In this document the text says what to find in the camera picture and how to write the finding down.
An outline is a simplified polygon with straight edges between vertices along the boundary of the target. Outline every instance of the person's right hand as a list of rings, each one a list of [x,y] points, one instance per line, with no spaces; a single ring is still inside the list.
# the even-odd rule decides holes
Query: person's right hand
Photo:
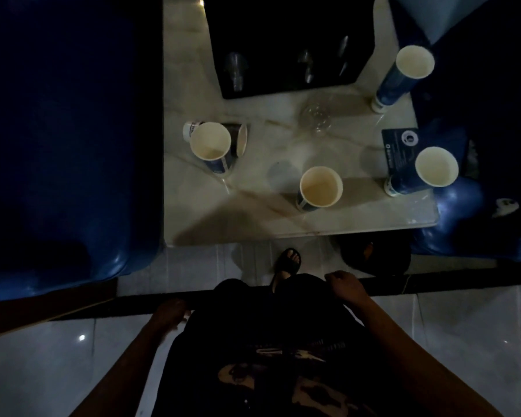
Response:
[[[332,287],[332,291],[339,299],[346,301],[355,308],[361,308],[370,301],[370,297],[363,285],[353,273],[335,271],[327,273],[324,278],[328,281],[330,287]]]

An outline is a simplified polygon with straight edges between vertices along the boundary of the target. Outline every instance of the marble table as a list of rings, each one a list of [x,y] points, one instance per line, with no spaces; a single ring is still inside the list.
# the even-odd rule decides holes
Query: marble table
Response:
[[[397,198],[387,175],[381,130],[416,127],[409,95],[383,116],[368,104],[398,51],[388,0],[376,0],[375,52],[354,85],[267,96],[222,98],[204,10],[198,0],[164,0],[164,239],[205,245],[306,235],[419,228],[436,224],[432,191]],[[299,112],[323,104],[332,125],[301,130]],[[227,178],[209,172],[181,136],[188,120],[250,124],[247,150]],[[333,207],[301,213],[300,176],[335,169],[344,193]]]

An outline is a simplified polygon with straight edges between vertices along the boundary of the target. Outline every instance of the black slipper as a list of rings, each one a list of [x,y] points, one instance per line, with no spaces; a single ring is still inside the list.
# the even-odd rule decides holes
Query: black slipper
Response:
[[[288,252],[292,251],[291,257],[288,257]],[[293,255],[297,255],[299,257],[299,262],[295,263],[292,260]],[[289,273],[291,276],[297,275],[299,272],[299,268],[301,267],[301,255],[294,248],[286,248],[281,254],[276,263],[274,264],[274,277],[270,283],[270,287],[274,284],[274,278],[276,278],[276,274],[278,272],[284,271]]]

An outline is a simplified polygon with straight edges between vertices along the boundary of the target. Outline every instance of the blue paper cup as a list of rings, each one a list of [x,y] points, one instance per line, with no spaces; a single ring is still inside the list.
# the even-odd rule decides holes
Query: blue paper cup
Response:
[[[452,184],[459,175],[455,156],[444,148],[430,146],[417,155],[411,163],[396,171],[384,183],[388,196],[407,195],[432,187]]]
[[[228,175],[233,164],[232,137],[220,123],[203,123],[189,141],[193,154],[218,177]]]
[[[338,173],[328,167],[309,168],[301,177],[296,206],[301,212],[311,212],[332,206],[343,193]]]
[[[377,114],[384,113],[390,105],[409,92],[417,82],[434,70],[434,56],[418,45],[408,45],[399,50],[392,68],[380,83],[370,107]]]

